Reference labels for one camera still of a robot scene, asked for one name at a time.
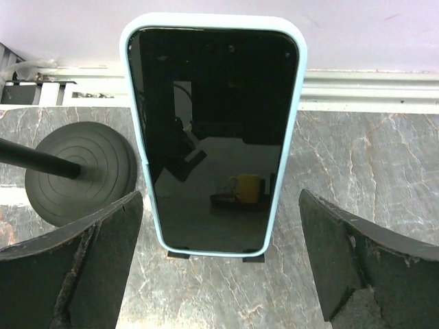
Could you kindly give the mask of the blue phone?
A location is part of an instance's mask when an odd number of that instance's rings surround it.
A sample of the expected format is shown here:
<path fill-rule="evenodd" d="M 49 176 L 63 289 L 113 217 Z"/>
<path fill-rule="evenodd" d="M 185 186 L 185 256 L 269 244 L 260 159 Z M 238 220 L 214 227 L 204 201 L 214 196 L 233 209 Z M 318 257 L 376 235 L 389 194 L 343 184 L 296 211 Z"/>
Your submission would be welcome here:
<path fill-rule="evenodd" d="M 171 257 L 261 262 L 307 65 L 275 16 L 156 12 L 119 52 L 159 243 Z"/>

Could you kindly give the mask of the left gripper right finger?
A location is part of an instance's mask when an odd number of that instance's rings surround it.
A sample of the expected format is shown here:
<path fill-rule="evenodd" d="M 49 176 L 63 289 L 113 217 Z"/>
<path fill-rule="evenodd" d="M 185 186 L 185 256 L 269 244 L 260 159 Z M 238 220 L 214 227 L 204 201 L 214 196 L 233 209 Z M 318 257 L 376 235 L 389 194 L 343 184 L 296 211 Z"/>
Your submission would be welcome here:
<path fill-rule="evenodd" d="M 325 321 L 369 304 L 384 328 L 438 327 L 438 246 L 362 219 L 306 189 L 298 205 Z"/>

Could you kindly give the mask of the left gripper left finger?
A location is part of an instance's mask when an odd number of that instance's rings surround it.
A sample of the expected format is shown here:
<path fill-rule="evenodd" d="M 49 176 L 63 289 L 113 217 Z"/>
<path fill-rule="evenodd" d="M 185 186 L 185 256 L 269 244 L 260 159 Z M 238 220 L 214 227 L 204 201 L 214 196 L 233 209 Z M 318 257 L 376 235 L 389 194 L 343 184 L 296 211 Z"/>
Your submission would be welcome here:
<path fill-rule="evenodd" d="M 142 217 L 135 191 L 1 249 L 1 327 L 115 328 Z"/>

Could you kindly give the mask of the black round phone stand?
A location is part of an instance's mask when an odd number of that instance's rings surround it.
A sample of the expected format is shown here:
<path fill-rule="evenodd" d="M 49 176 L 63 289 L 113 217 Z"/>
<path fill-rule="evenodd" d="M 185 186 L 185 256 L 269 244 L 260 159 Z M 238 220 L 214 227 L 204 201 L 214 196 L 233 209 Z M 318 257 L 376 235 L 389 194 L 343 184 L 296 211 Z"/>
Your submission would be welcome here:
<path fill-rule="evenodd" d="M 32 149 L 1 139 L 1 162 L 25 169 L 25 192 L 38 216 L 56 227 L 131 193 L 137 159 L 128 140 L 102 123 L 70 123 Z"/>

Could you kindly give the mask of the black folding phone stand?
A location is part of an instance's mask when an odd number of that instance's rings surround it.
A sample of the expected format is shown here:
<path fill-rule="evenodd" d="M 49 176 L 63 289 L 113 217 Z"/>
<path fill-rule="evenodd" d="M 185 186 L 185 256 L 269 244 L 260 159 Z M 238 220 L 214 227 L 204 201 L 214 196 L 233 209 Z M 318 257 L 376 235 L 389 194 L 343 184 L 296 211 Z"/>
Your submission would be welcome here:
<path fill-rule="evenodd" d="M 168 258 L 181 258 L 181 259 L 190 259 L 190 257 L 210 257 L 210 258 L 230 258 L 230 259 L 239 259 L 237 257 L 223 257 L 223 256 L 205 256 L 205 255 L 190 255 L 188 253 L 180 253 L 180 252 L 171 252 L 168 251 L 167 252 L 167 257 Z M 247 254 L 245 257 L 240 258 L 242 260 L 243 263 L 265 263 L 265 255 L 264 254 L 260 254 L 258 256 L 253 256 L 253 257 L 249 257 Z"/>

